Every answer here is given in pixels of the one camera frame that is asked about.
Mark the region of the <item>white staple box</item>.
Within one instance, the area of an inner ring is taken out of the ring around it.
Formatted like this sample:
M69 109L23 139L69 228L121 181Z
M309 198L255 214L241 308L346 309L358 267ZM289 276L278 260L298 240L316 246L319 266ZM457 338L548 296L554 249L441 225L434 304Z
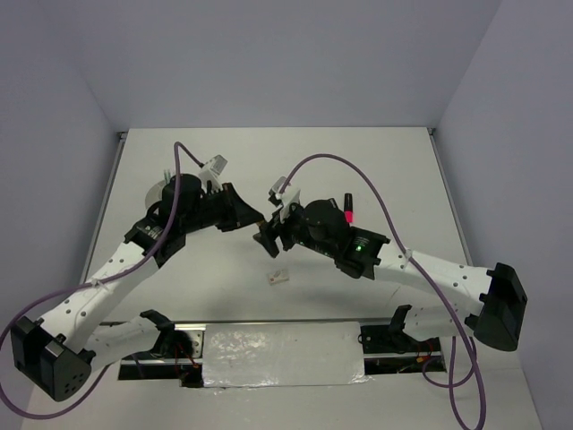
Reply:
M267 276L268 283L270 285L276 285L279 283L289 281L289 271L288 269L280 269L273 272L270 272Z

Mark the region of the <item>pink capped black highlighter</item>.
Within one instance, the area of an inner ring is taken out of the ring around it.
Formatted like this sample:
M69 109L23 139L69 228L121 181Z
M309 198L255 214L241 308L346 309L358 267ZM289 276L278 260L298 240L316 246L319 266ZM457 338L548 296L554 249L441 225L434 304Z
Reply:
M344 214L346 222L352 224L354 222L354 199L351 193L345 193Z

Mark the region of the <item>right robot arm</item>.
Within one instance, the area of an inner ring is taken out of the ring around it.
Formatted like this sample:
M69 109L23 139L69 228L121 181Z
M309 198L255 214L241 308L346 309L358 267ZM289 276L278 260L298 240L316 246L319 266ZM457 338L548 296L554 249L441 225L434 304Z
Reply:
M394 283L445 297L437 307L399 305L391 318L390 343L409 350L418 341L460 331L500 351L517 349L527 295L515 269L458 264L401 250L382 234L350 225L332 200L275 211L254 240L271 257L296 245L329 257L353 279Z

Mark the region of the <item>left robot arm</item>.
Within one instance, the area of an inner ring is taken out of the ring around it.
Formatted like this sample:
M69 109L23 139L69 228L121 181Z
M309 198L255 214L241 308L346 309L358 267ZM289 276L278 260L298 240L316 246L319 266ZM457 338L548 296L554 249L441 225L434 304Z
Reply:
M90 374L132 352L169 355L175 325L155 310L102 326L126 296L182 250L188 234L229 232L264 220L234 186L173 176L161 197L125 234L113 255L82 287L36 320L17 317L10 329L15 367L52 400L70 399Z

